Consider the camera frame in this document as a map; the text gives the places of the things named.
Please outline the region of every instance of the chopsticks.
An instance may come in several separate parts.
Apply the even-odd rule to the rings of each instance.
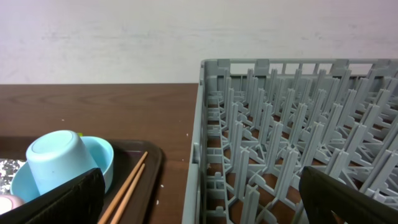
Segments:
[[[121,215],[124,211],[124,209],[126,208],[126,205],[131,197],[132,192],[134,191],[134,189],[136,188],[136,185],[138,183],[139,178],[141,177],[142,171],[144,170],[145,164],[142,164],[145,160],[145,158],[147,157],[148,152],[145,152],[144,155],[142,155],[142,157],[139,159],[138,163],[136,164],[136,166],[133,168],[133,170],[131,171],[131,173],[129,174],[129,176],[127,177],[126,181],[124,181],[122,187],[119,189],[119,192],[116,194],[116,196],[113,198],[112,202],[109,204],[109,206],[107,207],[107,209],[105,210],[103,216],[101,217],[101,219],[98,221],[98,224],[105,224],[106,221],[108,221],[109,217],[111,216],[113,210],[115,209],[116,205],[118,204],[118,202],[120,201],[121,197],[123,196],[123,194],[125,193],[126,189],[129,187],[129,189],[127,190],[126,195],[124,196],[118,210],[115,213],[114,218],[112,219],[111,223],[117,223],[120,218]]]

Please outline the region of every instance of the wood grain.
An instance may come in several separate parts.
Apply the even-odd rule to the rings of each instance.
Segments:
[[[197,84],[0,85],[0,137],[70,129],[151,141],[165,154],[164,188],[155,190],[147,221],[181,223],[196,95]]]

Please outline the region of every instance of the tray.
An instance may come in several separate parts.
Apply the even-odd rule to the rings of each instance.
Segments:
[[[398,209],[397,85],[397,59],[202,61],[182,222],[306,223],[304,166]]]
[[[25,152],[32,137],[0,137],[0,157],[8,159],[25,159]],[[140,181],[123,213],[119,223],[143,223],[147,206],[152,200],[151,195],[161,171],[163,160],[162,150],[147,141],[111,140],[114,149],[113,181],[104,198],[103,212],[130,174],[144,151],[148,152],[145,169]]]

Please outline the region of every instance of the gray plastic dish rack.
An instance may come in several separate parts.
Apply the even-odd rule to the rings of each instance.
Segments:
[[[231,74],[236,64],[253,68]],[[278,223],[271,210],[281,202],[292,223],[308,223],[301,200],[288,198],[304,166],[398,209],[397,78],[396,59],[202,61],[182,223],[234,223],[239,201],[235,223]],[[208,175],[214,164],[221,170]],[[273,199],[259,204],[260,192]],[[208,200],[224,203],[208,208]]]

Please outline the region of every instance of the light blue cup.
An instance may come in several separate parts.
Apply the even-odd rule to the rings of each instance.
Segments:
[[[97,137],[79,137],[73,131],[56,131],[45,136],[29,146],[28,162],[12,180],[11,194],[29,202],[94,167],[101,169],[105,192],[108,191],[113,178],[114,157],[109,142]]]

